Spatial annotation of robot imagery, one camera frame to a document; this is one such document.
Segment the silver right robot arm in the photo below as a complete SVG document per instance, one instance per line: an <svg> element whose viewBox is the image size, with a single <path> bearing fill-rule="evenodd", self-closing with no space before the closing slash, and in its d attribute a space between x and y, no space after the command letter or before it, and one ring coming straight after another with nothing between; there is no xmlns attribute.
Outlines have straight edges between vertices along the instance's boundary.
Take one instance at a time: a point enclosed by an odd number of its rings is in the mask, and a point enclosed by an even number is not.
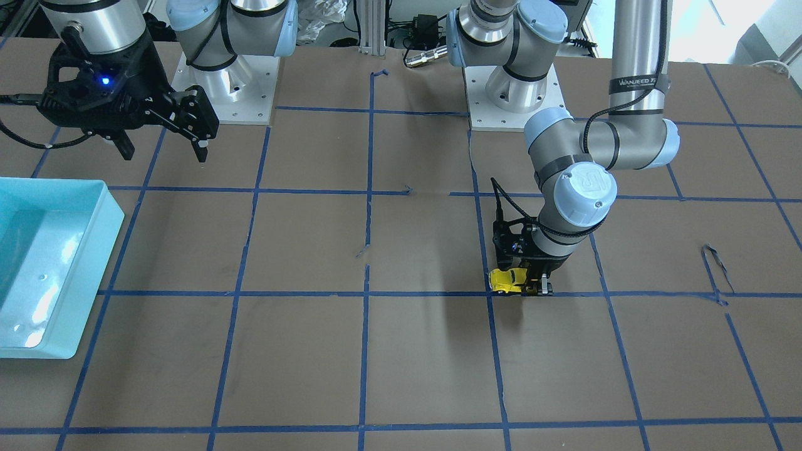
<svg viewBox="0 0 802 451"><path fill-rule="evenodd" d="M168 1L168 20L137 1L42 1L60 38L37 110L135 151L128 131L160 125L187 139L198 162L217 136L215 101L236 99L251 79L247 55L285 57L298 33L295 1Z"/></svg>

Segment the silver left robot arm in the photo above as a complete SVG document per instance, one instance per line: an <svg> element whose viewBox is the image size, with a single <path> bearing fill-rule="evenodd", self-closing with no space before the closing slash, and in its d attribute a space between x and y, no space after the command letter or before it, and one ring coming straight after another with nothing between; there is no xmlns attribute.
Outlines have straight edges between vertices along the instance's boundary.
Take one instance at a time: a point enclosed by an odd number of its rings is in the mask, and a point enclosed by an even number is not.
<svg viewBox="0 0 802 451"><path fill-rule="evenodd" d="M670 88L670 1L615 3L609 106L581 122L565 106L542 106L569 20L550 1L469 1L446 19L456 68L493 66L486 92L496 106L527 113L523 132L544 197L538 216L504 219L509 194L495 180L491 291L550 295L550 276L598 229L618 196L613 171L667 165L679 151L676 124L664 118Z"/></svg>

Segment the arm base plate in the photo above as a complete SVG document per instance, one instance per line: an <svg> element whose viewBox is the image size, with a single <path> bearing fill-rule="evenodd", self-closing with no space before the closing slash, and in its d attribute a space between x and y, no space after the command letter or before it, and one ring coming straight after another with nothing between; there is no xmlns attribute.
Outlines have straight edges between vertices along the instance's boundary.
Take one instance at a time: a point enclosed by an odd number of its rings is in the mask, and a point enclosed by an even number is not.
<svg viewBox="0 0 802 451"><path fill-rule="evenodd" d="M188 66L182 54L172 86L178 90L203 86L222 124L269 125L281 60L272 56L239 55L228 68L201 71Z"/></svg>
<svg viewBox="0 0 802 451"><path fill-rule="evenodd" d="M565 109L554 66L534 82L514 79L501 66L471 66L463 74L474 132L522 132L537 111Z"/></svg>

